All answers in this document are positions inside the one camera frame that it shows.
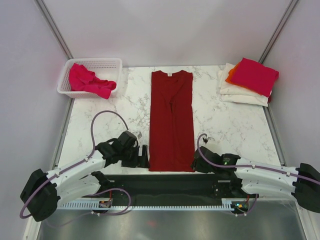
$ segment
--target white wall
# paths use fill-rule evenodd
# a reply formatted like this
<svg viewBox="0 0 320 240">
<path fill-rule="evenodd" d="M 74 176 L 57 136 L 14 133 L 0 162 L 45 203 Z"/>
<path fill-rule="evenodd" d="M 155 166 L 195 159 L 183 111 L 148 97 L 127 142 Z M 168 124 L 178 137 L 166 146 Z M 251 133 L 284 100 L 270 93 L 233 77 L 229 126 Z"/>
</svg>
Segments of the white wall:
<svg viewBox="0 0 320 240">
<path fill-rule="evenodd" d="M 279 79 L 270 109 L 289 166 L 320 172 L 320 1 L 300 1 L 267 57 Z M 320 214 L 312 214 L 320 228 Z"/>
<path fill-rule="evenodd" d="M 125 67 L 258 60 L 290 0 L 44 0 L 75 58 Z"/>
<path fill-rule="evenodd" d="M 22 238 L 20 193 L 49 170 L 68 99 L 57 93 L 66 62 L 33 0 L 0 1 L 0 239 Z"/>
</svg>

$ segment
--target red cloth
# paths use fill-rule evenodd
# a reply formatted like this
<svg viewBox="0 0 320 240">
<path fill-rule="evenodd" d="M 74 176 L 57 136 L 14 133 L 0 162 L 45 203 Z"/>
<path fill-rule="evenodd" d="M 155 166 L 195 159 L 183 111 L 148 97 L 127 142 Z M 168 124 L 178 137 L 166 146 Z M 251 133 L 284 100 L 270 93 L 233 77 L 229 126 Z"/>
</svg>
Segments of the red cloth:
<svg viewBox="0 0 320 240">
<path fill-rule="evenodd" d="M 190 72 L 151 76 L 149 171 L 194 172 L 194 121 Z"/>
<path fill-rule="evenodd" d="M 93 71 L 76 63 L 70 69 L 69 82 L 72 91 L 86 91 L 104 99 L 108 99 L 111 91 L 117 86 L 114 81 L 100 80 Z"/>
<path fill-rule="evenodd" d="M 243 58 L 229 83 L 252 90 L 267 98 L 279 77 L 279 72 L 256 61 Z"/>
</svg>

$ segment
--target white marble surface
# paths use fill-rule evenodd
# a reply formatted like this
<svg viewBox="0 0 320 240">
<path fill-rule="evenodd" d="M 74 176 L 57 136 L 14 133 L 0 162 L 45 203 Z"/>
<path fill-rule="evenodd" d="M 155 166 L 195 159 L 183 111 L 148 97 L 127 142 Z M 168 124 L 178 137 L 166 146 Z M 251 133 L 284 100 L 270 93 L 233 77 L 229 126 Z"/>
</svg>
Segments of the white marble surface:
<svg viewBox="0 0 320 240">
<path fill-rule="evenodd" d="M 217 73 L 224 66 L 134 67 L 122 70 L 117 94 L 110 99 L 76 99 L 59 161 L 59 167 L 90 152 L 90 124 L 94 115 L 113 110 L 122 115 L 130 131 L 141 131 L 140 144 L 149 145 L 151 72 L 162 70 L 193 73 L 192 109 L 194 143 L 201 133 L 216 140 L 219 154 L 232 153 L 257 162 L 279 166 L 279 159 L 261 106 L 221 102 L 217 91 Z M 125 130 L 121 120 L 111 113 L 100 115 L 94 125 L 96 143 L 118 137 Z M 158 174 L 142 168 L 113 164 L 104 174 Z"/>
</svg>

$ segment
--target cable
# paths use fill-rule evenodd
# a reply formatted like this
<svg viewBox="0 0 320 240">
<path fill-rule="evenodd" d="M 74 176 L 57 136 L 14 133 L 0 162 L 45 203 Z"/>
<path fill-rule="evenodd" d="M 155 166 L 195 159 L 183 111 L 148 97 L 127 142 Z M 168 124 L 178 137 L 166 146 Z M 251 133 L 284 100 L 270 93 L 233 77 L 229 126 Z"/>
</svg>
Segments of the cable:
<svg viewBox="0 0 320 240">
<path fill-rule="evenodd" d="M 249 214 L 249 213 L 254 209 L 254 207 L 256 206 L 257 199 L 258 199 L 258 194 L 255 195 L 255 198 L 254 198 L 252 207 L 249 208 L 248 211 L 246 211 L 246 212 L 244 212 L 244 211 L 242 211 L 242 210 L 240 210 L 240 209 L 238 208 L 241 212 L 244 212 L 244 213 L 239 213 L 239 214 L 236 215 L 236 217 L 237 217 L 237 216 L 246 216 L 247 214 Z"/>
<path fill-rule="evenodd" d="M 244 204 L 249 203 L 249 200 L 250 200 L 250 195 L 248 194 L 248 196 L 247 196 L 247 198 L 246 198 L 246 200 L 245 200 Z"/>
<path fill-rule="evenodd" d="M 126 130 L 129 130 L 126 121 L 123 119 L 122 116 L 120 116 L 119 113 L 117 113 L 117 112 L 115 112 L 115 111 L 111 111 L 111 110 L 104 110 L 104 111 L 98 112 L 98 113 L 93 117 L 93 119 L 92 119 L 92 121 L 91 121 L 91 126 L 90 126 L 90 135 L 91 135 L 91 141 L 92 141 L 92 151 L 90 152 L 90 154 L 89 154 L 86 158 L 84 158 L 84 159 L 82 159 L 81 161 L 79 161 L 79 162 L 77 162 L 77 163 L 75 163 L 75 164 L 73 164 L 73 165 L 71 165 L 71 166 L 69 166 L 69 167 L 61 170 L 61 171 L 59 172 L 59 175 L 61 175 L 61 174 L 65 173 L 65 172 L 69 171 L 70 169 L 73 169 L 74 167 L 76 167 L 76 166 L 78 166 L 78 165 L 86 162 L 86 159 L 89 159 L 89 158 L 91 158 L 91 157 L 93 156 L 93 154 L 95 153 L 95 148 L 96 148 L 96 142 L 95 142 L 95 136 L 94 136 L 94 123 L 95 123 L 96 118 L 97 118 L 100 114 L 103 114 L 103 113 L 112 113 L 112 114 L 117 115 L 117 116 L 122 120 L 122 122 L 124 123 Z M 27 201 L 25 202 L 25 204 L 23 205 L 23 207 L 22 207 L 22 209 L 21 209 L 21 211 L 20 211 L 19 216 L 20 216 L 21 219 L 27 219 L 27 218 L 31 217 L 31 214 L 29 214 L 29 215 L 24 215 L 24 212 L 25 212 L 28 204 L 31 202 L 31 200 L 35 197 L 35 195 L 36 195 L 46 184 L 48 184 L 50 181 L 52 181 L 52 180 L 55 179 L 55 178 L 58 178 L 58 175 L 57 175 L 57 174 L 54 174 L 52 177 L 50 177 L 48 180 L 46 180 L 44 183 L 42 183 L 42 184 L 31 194 L 31 196 L 27 199 Z"/>
<path fill-rule="evenodd" d="M 202 133 L 200 134 L 200 136 L 198 137 L 198 140 L 196 142 L 196 146 L 197 146 L 197 150 L 199 151 L 199 154 L 200 156 L 210 165 L 216 167 L 216 168 L 223 168 L 223 169 L 229 169 L 229 168 L 252 168 L 253 166 L 252 165 L 249 165 L 249 164 L 245 164 L 245 165 L 219 165 L 219 164 L 215 164 L 211 161 L 209 161 L 205 155 L 202 153 L 201 149 L 200 149 L 200 139 L 202 137 L 206 136 L 207 137 L 207 134 L 206 133 Z M 287 175 L 287 172 L 286 171 L 282 171 L 282 170 L 278 170 L 278 169 L 273 169 L 271 167 L 267 167 L 267 166 L 259 166 L 259 165 L 256 165 L 254 166 L 255 168 L 257 169 L 263 169 L 263 170 L 267 170 L 267 171 L 271 171 L 271 172 L 276 172 L 276 173 L 280 173 L 280 174 L 284 174 L 284 175 Z M 306 176 L 302 176 L 302 175 L 299 175 L 299 174 L 295 174 L 295 173 L 292 173 L 290 172 L 290 176 L 293 176 L 293 177 L 296 177 L 296 178 L 299 178 L 299 179 L 303 179 L 303 180 L 307 180 L 309 182 L 312 182 L 314 184 L 317 184 L 320 186 L 320 181 L 317 181 L 317 180 L 314 180 L 310 177 L 306 177 Z"/>
<path fill-rule="evenodd" d="M 124 214 L 124 213 L 130 208 L 130 206 L 131 206 L 131 196 L 130 196 L 130 194 L 129 194 L 126 190 L 124 190 L 124 189 L 122 189 L 122 188 L 117 188 L 117 187 L 115 187 L 115 188 L 110 188 L 110 189 L 108 189 L 108 190 L 104 190 L 104 191 L 101 191 L 101 192 L 99 192 L 99 193 L 87 195 L 86 197 L 94 197 L 94 196 L 98 196 L 98 195 L 101 195 L 101 194 L 104 194 L 104 193 L 107 193 L 107 192 L 110 192 L 110 191 L 114 191 L 114 190 L 124 192 L 124 193 L 128 196 L 128 198 L 129 198 L 129 203 L 128 203 L 128 205 L 126 206 L 125 209 L 123 209 L 123 210 L 121 210 L 121 211 L 119 211 L 119 212 L 114 212 L 114 213 L 100 213 L 100 216 L 105 216 L 105 215 L 117 216 L 117 215 L 121 215 L 121 214 Z"/>
<path fill-rule="evenodd" d="M 124 214 L 131 206 L 131 196 L 130 194 L 122 189 L 122 188 L 117 188 L 117 187 L 114 187 L 114 188 L 110 188 L 108 190 L 105 190 L 105 191 L 101 191 L 101 192 L 98 192 L 98 193 L 95 193 L 95 194 L 91 194 L 91 195 L 87 195 L 86 197 L 94 197 L 94 196 L 98 196 L 98 195 L 101 195 L 101 194 L 104 194 L 104 193 L 107 193 L 107 192 L 111 192 L 111 191 L 121 191 L 121 192 L 124 192 L 127 196 L 128 196 L 128 199 L 129 199 L 129 203 L 128 205 L 126 206 L 125 209 L 119 211 L 119 212 L 114 212 L 114 213 L 108 213 L 108 212 L 104 212 L 104 213 L 96 213 L 96 212 L 93 212 L 93 211 L 89 211 L 89 212 L 86 212 L 86 213 L 83 213 L 79 216 L 77 216 L 76 218 L 74 219 L 71 219 L 63 224 L 60 224 L 60 225 L 53 225 L 51 224 L 47 219 L 45 220 L 45 223 L 50 227 L 50 228 L 53 228 L 53 229 L 58 229 L 58 228 L 61 228 L 61 227 L 64 227 L 65 225 L 68 225 L 80 218 L 82 218 L 83 216 L 87 216 L 87 215 L 90 215 L 90 214 L 93 214 L 93 215 L 97 215 L 97 216 L 117 216 L 117 215 L 122 215 Z"/>
<path fill-rule="evenodd" d="M 112 201 L 112 191 L 110 191 L 109 193 L 110 193 L 110 194 L 109 194 L 109 201 L 107 201 L 107 203 L 110 204 L 110 205 L 109 205 L 109 209 L 108 209 L 108 210 L 105 210 L 105 211 L 103 212 L 103 214 L 105 214 L 106 212 L 108 212 L 108 211 L 110 210 L 110 208 L 113 206 L 113 205 L 112 205 L 112 203 L 113 203 L 113 201 Z"/>
<path fill-rule="evenodd" d="M 250 202 L 249 202 L 249 198 L 247 199 L 247 201 L 245 201 L 245 204 L 244 204 L 247 208 L 247 210 L 246 211 L 244 211 L 244 210 L 241 210 L 240 209 L 240 207 L 237 207 L 237 209 L 240 211 L 240 212 L 243 212 L 243 213 L 247 213 L 248 212 L 248 210 L 250 209 Z"/>
</svg>

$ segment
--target laundry basket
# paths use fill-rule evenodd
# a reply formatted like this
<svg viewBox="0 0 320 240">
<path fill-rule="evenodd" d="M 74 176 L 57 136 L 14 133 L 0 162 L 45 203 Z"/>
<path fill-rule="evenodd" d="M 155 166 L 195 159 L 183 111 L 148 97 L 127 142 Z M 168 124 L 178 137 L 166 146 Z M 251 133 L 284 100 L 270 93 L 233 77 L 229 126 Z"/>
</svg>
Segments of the laundry basket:
<svg viewBox="0 0 320 240">
<path fill-rule="evenodd" d="M 95 72 L 95 75 L 101 80 L 115 81 L 116 88 L 111 91 L 111 95 L 114 95 L 119 87 L 122 61 L 119 58 L 74 58 L 68 60 L 61 72 L 58 82 L 57 91 L 60 94 L 66 94 L 70 98 L 99 98 L 97 94 L 87 91 L 71 91 L 69 83 L 69 72 L 74 63 L 83 65 L 86 69 Z"/>
</svg>

